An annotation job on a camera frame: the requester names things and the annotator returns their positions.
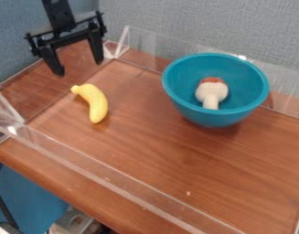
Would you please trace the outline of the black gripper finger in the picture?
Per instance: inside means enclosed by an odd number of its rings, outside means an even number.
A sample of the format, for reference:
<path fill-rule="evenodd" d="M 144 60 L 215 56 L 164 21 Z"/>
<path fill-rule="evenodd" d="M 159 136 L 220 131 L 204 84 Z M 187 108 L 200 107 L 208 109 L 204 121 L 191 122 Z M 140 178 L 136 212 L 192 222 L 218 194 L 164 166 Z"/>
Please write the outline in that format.
<path fill-rule="evenodd" d="M 101 64 L 104 61 L 104 49 L 103 49 L 103 39 L 99 29 L 95 29 L 89 32 L 88 42 L 91 46 L 95 63 Z"/>
<path fill-rule="evenodd" d="M 64 75 L 64 66 L 60 63 L 56 51 L 51 46 L 43 46 L 40 48 L 40 56 L 44 59 L 51 71 L 53 74 L 63 76 Z"/>

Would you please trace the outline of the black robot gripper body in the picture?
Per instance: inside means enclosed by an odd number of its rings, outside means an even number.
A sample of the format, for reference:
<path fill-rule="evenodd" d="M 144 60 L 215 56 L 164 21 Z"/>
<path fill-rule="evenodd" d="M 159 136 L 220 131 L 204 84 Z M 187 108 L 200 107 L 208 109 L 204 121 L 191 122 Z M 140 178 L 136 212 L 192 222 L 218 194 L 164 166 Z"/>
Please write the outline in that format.
<path fill-rule="evenodd" d="M 41 0 L 49 24 L 25 34 L 25 39 L 35 56 L 40 55 L 40 48 L 51 46 L 52 49 L 88 39 L 89 32 L 100 30 L 101 38 L 107 32 L 103 13 L 100 11 L 72 13 L 68 0 Z"/>

